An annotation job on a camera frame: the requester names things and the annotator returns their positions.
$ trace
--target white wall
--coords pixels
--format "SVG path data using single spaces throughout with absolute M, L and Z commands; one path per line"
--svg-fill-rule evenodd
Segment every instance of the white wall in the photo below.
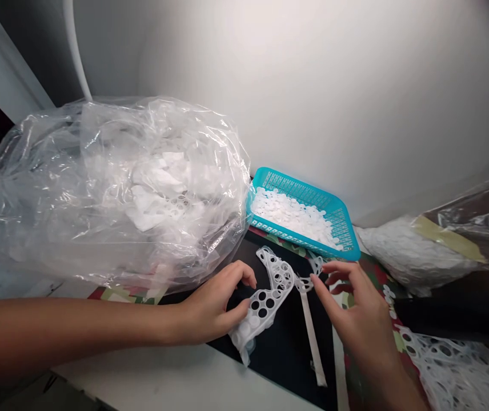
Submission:
M 14 123 L 32 111 L 54 107 L 0 24 L 0 109 Z
M 25 3 L 36 15 L 60 0 Z M 363 225 L 489 166 L 489 2 L 76 0 L 75 13 L 93 94 L 229 114 L 254 169 L 338 195 Z

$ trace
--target right hand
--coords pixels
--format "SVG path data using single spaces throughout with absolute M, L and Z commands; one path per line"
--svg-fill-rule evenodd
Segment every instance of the right hand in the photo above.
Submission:
M 351 351 L 362 373 L 372 382 L 404 371 L 395 345 L 389 306 L 358 263 L 331 261 L 323 265 L 323 272 L 330 274 L 327 285 L 338 280 L 351 284 L 339 284 L 330 292 L 311 275 L 315 291 L 323 304 L 338 336 Z M 344 310 L 332 294 L 352 292 L 355 305 Z

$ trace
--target hand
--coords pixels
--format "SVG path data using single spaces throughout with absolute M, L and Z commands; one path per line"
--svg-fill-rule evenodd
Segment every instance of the hand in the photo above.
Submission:
M 239 281 L 256 288 L 252 268 L 242 261 L 235 261 L 178 304 L 182 324 L 175 343 L 206 343 L 227 334 L 239 324 L 246 317 L 250 299 L 241 301 L 237 307 L 226 312 L 227 302 Z
M 424 410 L 428 407 L 417 386 L 406 373 L 397 352 L 386 301 L 358 263 L 331 261 L 323 265 L 330 276 L 327 285 L 339 280 L 331 292 L 319 277 L 311 275 L 315 291 L 342 343 L 351 351 L 361 372 L 369 379 L 391 410 Z M 355 305 L 344 310 L 332 297 L 342 291 L 352 292 Z
M 323 266 L 323 272 L 331 273 L 327 285 L 338 280 L 351 282 L 339 284 L 329 292 L 317 276 L 311 276 L 330 321 L 361 371 L 371 381 L 400 371 L 402 363 L 395 345 L 389 307 L 360 265 L 331 261 Z M 331 295 L 342 291 L 353 293 L 355 297 L 355 305 L 348 310 L 341 308 Z

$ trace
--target clear plastic bag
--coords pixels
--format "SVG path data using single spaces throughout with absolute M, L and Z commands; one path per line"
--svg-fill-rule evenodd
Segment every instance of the clear plastic bag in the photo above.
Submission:
M 428 296 L 472 271 L 489 270 L 489 181 L 418 217 L 357 233 L 397 281 Z
M 190 289 L 246 232 L 249 169 L 227 117 L 176 99 L 32 114 L 0 146 L 0 251 L 62 278 Z

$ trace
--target left hand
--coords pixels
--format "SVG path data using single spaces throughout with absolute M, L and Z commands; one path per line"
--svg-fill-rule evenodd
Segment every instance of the left hand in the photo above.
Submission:
M 226 311 L 227 302 L 239 281 L 256 289 L 252 268 L 242 261 L 235 261 L 178 304 L 182 323 L 177 344 L 201 344 L 215 340 L 227 334 L 246 317 L 250 299 Z

